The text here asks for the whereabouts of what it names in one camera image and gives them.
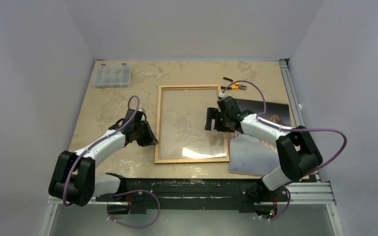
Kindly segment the landscape photo print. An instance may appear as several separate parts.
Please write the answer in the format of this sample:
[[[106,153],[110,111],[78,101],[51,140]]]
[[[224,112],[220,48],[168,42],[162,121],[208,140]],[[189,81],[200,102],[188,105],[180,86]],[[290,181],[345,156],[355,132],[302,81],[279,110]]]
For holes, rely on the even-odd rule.
[[[266,103],[266,113],[261,116],[273,123],[291,126],[289,105]],[[263,176],[279,166],[275,146],[259,138],[238,131],[229,134],[228,171],[232,174]]]

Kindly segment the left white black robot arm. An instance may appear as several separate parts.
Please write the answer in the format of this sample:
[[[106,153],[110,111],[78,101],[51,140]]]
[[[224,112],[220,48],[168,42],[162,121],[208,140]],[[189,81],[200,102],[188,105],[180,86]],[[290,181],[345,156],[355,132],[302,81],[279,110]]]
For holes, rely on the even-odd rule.
[[[95,174],[96,168],[115,152],[136,142],[140,147],[158,144],[144,109],[128,109],[126,116],[96,141],[76,151],[65,150],[58,156],[48,193],[66,205],[85,206],[93,197],[109,195],[121,201],[127,195],[123,176]]]

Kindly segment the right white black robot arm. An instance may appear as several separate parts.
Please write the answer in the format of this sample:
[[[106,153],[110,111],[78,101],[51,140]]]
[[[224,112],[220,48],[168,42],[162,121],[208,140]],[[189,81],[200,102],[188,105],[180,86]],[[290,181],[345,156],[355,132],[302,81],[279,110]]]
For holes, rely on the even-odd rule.
[[[231,96],[219,99],[217,104],[217,108],[207,108],[205,130],[237,131],[259,138],[277,149],[279,166],[258,180],[256,195],[259,198],[270,199],[277,189],[298,181],[322,164],[323,158],[305,127],[278,125],[253,111],[241,111]]]

